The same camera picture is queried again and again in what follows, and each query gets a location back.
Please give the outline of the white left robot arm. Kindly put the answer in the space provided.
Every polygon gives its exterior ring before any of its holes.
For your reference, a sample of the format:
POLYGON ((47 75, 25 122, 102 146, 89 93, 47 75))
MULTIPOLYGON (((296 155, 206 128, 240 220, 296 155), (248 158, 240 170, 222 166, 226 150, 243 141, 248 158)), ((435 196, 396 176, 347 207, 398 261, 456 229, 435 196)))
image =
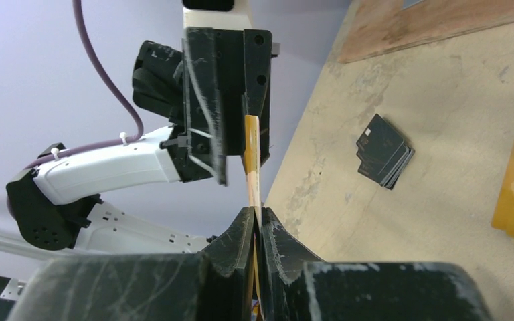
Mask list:
POLYGON ((127 215, 107 191, 149 183, 215 179, 244 156, 247 116, 260 130, 260 163, 270 148, 270 71, 279 54, 267 30, 189 27, 182 50, 145 41, 132 74, 133 101, 169 125, 85 152, 51 145, 7 183, 7 204, 32 246, 84 253, 194 253, 209 243, 127 215))

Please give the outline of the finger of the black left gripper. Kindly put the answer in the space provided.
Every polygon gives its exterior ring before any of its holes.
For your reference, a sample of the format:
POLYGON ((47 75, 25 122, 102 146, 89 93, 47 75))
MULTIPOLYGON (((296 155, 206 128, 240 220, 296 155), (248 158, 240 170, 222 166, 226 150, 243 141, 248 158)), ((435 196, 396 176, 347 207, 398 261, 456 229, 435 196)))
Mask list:
POLYGON ((247 115, 259 117, 260 157, 270 157, 270 71, 272 34, 266 30, 245 29, 244 76, 247 115))
POLYGON ((218 86, 216 31, 188 27, 183 39, 188 157, 226 185, 223 104, 218 86))

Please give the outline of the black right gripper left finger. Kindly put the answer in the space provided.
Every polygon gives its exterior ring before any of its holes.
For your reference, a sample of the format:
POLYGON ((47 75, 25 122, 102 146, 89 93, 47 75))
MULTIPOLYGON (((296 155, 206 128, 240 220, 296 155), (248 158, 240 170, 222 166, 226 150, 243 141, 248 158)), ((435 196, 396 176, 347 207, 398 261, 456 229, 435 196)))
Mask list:
POLYGON ((197 253, 84 255, 49 261, 10 320, 249 320, 255 210, 197 253))

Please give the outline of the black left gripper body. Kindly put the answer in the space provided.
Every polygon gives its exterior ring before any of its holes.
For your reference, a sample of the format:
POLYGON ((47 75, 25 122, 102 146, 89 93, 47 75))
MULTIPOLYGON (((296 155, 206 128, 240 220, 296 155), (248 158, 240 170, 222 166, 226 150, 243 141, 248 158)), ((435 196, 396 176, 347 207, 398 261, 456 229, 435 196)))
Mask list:
MULTIPOLYGON (((245 92, 244 67, 242 66, 242 32, 214 29, 218 62, 218 86, 220 89, 226 148, 226 164, 229 156, 244 153, 246 143, 244 134, 244 106, 242 96, 245 92)), ((173 164, 182 182, 213 178, 207 171, 195 165, 188 157, 188 139, 184 98, 184 61, 183 41, 182 60, 178 65, 178 75, 173 83, 178 89, 169 100, 168 119, 173 124, 170 141, 166 144, 173 164)))

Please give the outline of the black credit card stack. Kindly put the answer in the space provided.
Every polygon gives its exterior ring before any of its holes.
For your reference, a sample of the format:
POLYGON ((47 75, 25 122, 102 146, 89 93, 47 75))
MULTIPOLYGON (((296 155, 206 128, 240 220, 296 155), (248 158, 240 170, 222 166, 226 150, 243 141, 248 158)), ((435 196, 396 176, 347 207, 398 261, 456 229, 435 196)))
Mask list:
POLYGON ((389 190, 415 154, 402 134, 379 114, 371 119, 356 146, 358 173, 389 190))

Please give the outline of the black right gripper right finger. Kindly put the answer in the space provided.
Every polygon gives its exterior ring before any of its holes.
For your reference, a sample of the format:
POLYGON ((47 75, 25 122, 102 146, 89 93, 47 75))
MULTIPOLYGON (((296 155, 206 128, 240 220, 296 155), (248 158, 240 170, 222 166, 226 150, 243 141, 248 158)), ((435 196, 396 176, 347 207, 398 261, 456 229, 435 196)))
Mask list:
POLYGON ((491 320, 475 281, 444 262, 327 262, 262 210, 266 320, 491 320))

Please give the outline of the single orange credit card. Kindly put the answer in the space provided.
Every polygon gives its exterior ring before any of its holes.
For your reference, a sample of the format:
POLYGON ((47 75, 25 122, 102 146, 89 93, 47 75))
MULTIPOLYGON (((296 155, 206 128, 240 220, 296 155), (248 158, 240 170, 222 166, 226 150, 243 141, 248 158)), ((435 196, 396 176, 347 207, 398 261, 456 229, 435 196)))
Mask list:
POLYGON ((260 127, 259 117, 246 115, 244 117, 245 141, 246 149, 243 154, 244 170, 246 172, 246 183, 248 190, 248 204, 254 212, 254 250, 253 250, 253 267, 254 267, 254 287, 259 301, 260 320, 265 320, 263 312, 263 301, 260 292, 260 274, 258 271, 258 248, 261 227, 261 199, 260 199, 260 127))

